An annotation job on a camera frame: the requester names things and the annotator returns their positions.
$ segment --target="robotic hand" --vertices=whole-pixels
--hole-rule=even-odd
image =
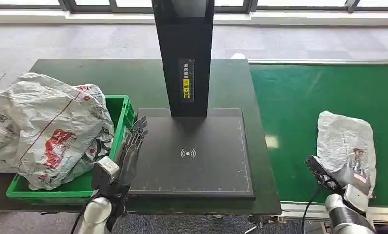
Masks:
[[[113,161],[104,157],[96,162],[92,178],[93,195],[79,213],[71,234],[111,233],[116,219],[126,215],[127,194],[136,175],[139,149],[148,133],[146,126],[144,116],[124,136]]]
[[[340,172],[328,174],[314,156],[307,166],[323,187],[333,194],[325,201],[333,234],[374,234],[374,226],[365,218],[370,184],[358,181],[357,171],[346,165]]]

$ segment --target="plastic bag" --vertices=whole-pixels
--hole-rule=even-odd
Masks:
[[[75,88],[92,95],[92,97],[94,97],[101,104],[101,106],[103,106],[103,108],[107,109],[105,96],[98,86],[94,84],[86,84],[75,86]],[[99,134],[92,141],[89,148],[86,150],[86,152],[84,152],[83,156],[76,163],[76,165],[73,167],[62,183],[68,183],[81,174],[90,171],[96,161],[102,157],[107,156],[110,153],[112,146],[113,134],[113,122],[105,122]]]
[[[14,156],[19,143],[20,129],[8,116],[0,113],[0,172],[17,172]]]
[[[29,181],[30,189],[51,190],[76,168],[103,127],[113,129],[113,123],[106,106],[83,90],[36,73],[19,80],[0,91],[0,114],[20,133],[13,154],[17,163],[9,166]]]
[[[340,184],[354,184],[371,198],[376,181],[376,154],[370,124],[323,111],[317,125],[316,160]]]

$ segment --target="red printed logo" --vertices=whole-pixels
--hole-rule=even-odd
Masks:
[[[86,85],[81,85],[81,86],[76,86],[76,88],[82,90],[82,91],[87,91],[87,86]]]
[[[65,132],[63,129],[54,130],[50,139],[46,141],[46,156],[45,166],[56,168],[63,160],[64,153],[76,141],[77,136],[74,133]]]
[[[49,175],[47,174],[47,173],[44,173],[44,174],[42,174],[41,176],[38,176],[37,178],[39,179],[39,180],[45,180],[45,179],[47,179],[49,177]]]

